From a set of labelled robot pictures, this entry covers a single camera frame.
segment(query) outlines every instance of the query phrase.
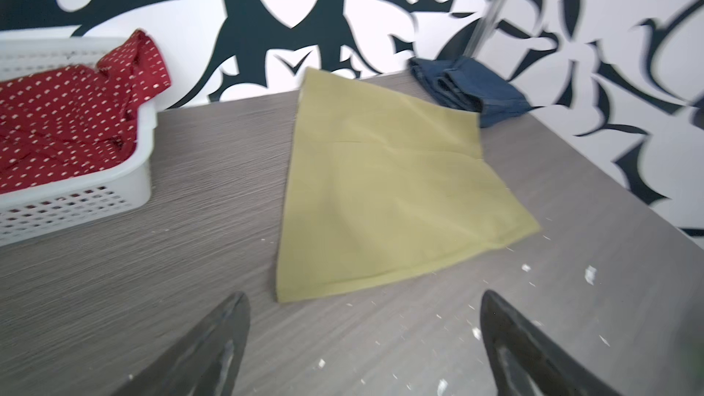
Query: gray table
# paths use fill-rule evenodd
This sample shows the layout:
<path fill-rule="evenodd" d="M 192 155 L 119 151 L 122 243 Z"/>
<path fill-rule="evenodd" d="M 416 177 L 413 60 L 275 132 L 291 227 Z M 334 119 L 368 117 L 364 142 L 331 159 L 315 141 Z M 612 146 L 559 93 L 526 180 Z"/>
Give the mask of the gray table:
<path fill-rule="evenodd" d="M 405 74 L 370 81 L 427 98 Z M 472 336 L 488 287 L 625 395 L 701 391 L 704 252 L 531 116 L 482 140 L 543 232 L 435 275 L 277 304 L 296 97 L 161 113 L 145 207 L 0 248 L 0 393 L 108 395 L 243 290 L 235 395 L 435 395 L 440 379 L 445 396 L 495 395 Z"/>

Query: black and white wallpaper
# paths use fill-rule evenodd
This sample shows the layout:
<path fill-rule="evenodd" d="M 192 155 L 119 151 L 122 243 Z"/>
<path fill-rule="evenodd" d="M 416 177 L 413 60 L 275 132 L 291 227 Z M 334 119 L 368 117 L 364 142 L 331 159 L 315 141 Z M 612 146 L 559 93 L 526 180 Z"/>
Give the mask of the black and white wallpaper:
<path fill-rule="evenodd" d="M 508 0 L 478 59 L 532 114 L 704 247 L 704 0 Z M 0 40 L 145 29 L 171 107 L 462 53 L 487 0 L 0 0 Z"/>

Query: red fabric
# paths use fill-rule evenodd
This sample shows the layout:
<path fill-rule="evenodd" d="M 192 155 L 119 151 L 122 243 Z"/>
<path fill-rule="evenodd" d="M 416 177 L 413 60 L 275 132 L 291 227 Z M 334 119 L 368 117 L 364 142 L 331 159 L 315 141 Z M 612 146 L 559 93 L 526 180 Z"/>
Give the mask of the red fabric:
<path fill-rule="evenodd" d="M 109 169 L 135 151 L 137 108 L 171 85 L 163 59 L 135 31 L 97 68 L 0 83 L 0 193 Z"/>

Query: white triangle shape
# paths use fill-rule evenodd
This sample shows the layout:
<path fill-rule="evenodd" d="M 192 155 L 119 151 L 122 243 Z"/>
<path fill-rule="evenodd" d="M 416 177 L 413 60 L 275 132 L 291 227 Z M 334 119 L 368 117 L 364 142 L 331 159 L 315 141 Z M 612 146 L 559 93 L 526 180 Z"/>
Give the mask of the white triangle shape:
<path fill-rule="evenodd" d="M 318 0 L 261 0 L 264 7 L 279 22 L 289 28 L 303 22 Z"/>

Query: white debris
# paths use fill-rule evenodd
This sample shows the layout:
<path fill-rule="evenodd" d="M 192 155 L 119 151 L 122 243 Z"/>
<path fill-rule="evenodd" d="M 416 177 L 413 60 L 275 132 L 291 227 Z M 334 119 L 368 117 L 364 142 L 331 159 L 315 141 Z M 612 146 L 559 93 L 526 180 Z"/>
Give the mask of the white debris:
<path fill-rule="evenodd" d="M 594 277 L 596 277 L 596 268 L 589 265 L 589 267 L 584 270 L 584 279 L 587 283 L 594 286 Z"/>
<path fill-rule="evenodd" d="M 445 393 L 445 390 L 447 390 L 447 381 L 441 379 L 438 383 L 438 396 L 442 396 L 442 394 Z"/>

